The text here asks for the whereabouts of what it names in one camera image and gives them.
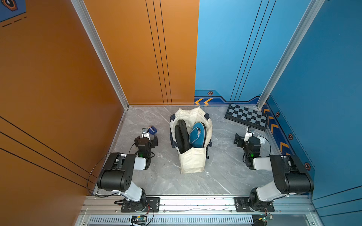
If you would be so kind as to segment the cream canvas tote bag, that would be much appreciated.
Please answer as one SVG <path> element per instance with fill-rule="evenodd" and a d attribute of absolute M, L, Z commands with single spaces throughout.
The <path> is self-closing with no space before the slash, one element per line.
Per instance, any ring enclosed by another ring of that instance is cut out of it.
<path fill-rule="evenodd" d="M 188 134 L 196 122 L 202 122 L 206 126 L 206 142 L 203 148 L 191 147 L 183 154 L 179 153 L 175 140 L 175 126 L 179 120 L 184 120 L 187 126 Z M 205 163 L 208 158 L 208 149 L 212 146 L 213 123 L 209 114 L 200 107 L 191 110 L 179 109 L 170 117 L 170 141 L 172 148 L 175 148 L 180 161 L 180 171 L 182 174 L 198 173 L 204 171 Z"/>

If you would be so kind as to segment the blue paddle case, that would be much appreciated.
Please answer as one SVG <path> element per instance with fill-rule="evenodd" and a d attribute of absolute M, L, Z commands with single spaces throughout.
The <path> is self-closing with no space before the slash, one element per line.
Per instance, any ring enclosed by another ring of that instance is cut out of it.
<path fill-rule="evenodd" d="M 194 148 L 203 148 L 206 142 L 206 126 L 196 122 L 189 133 L 189 143 Z"/>

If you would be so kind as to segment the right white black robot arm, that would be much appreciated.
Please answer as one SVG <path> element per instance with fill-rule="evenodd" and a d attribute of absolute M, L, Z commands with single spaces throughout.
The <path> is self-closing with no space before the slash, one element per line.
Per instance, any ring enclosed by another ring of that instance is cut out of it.
<path fill-rule="evenodd" d="M 314 182 L 296 155 L 260 156 L 261 141 L 256 136 L 235 134 L 234 144 L 244 150 L 244 163 L 250 170 L 268 170 L 273 181 L 253 188 L 246 201 L 252 211 L 264 211 L 272 207 L 274 200 L 288 195 L 303 195 L 314 190 Z"/>

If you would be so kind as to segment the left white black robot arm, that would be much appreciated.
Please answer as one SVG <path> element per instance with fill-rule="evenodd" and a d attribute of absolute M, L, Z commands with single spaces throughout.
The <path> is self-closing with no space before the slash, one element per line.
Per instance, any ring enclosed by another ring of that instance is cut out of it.
<path fill-rule="evenodd" d="M 133 182 L 135 170 L 147 170 L 153 156 L 152 149 L 158 146 L 156 135 L 137 137 L 136 153 L 109 154 L 98 177 L 97 186 L 100 189 L 112 192 L 113 195 L 124 197 L 115 204 L 122 205 L 126 211 L 143 212 L 151 209 L 145 190 Z"/>

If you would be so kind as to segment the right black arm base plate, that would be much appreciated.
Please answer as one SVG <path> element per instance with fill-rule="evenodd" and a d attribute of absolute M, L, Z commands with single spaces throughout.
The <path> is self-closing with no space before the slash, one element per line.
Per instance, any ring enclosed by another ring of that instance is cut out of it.
<path fill-rule="evenodd" d="M 246 196 L 235 197 L 234 204 L 237 212 L 275 212 L 272 202 L 263 202 L 257 198 L 251 200 Z"/>

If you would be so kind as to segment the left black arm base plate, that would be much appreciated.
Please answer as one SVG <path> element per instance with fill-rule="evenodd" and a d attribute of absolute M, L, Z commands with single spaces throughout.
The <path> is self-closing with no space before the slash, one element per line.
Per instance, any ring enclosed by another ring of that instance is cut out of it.
<path fill-rule="evenodd" d="M 160 197 L 141 198 L 138 202 L 123 200 L 121 205 L 122 213 L 148 212 L 157 213 L 160 207 Z"/>

